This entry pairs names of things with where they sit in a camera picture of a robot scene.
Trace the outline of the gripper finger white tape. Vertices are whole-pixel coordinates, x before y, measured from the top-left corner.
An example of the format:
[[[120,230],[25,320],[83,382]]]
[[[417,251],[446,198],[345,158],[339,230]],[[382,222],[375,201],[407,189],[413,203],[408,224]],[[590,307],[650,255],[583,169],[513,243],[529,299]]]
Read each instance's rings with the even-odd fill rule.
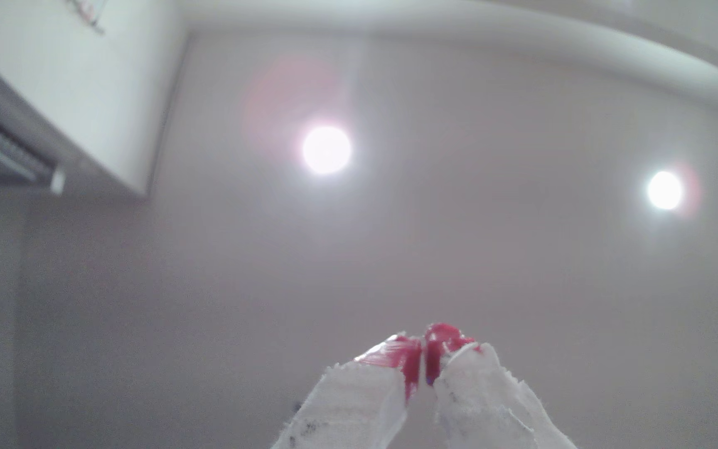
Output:
[[[326,368],[272,448],[387,448],[418,388],[422,343],[395,334]]]
[[[577,448],[490,343],[447,323],[424,332],[425,380],[448,448]]]

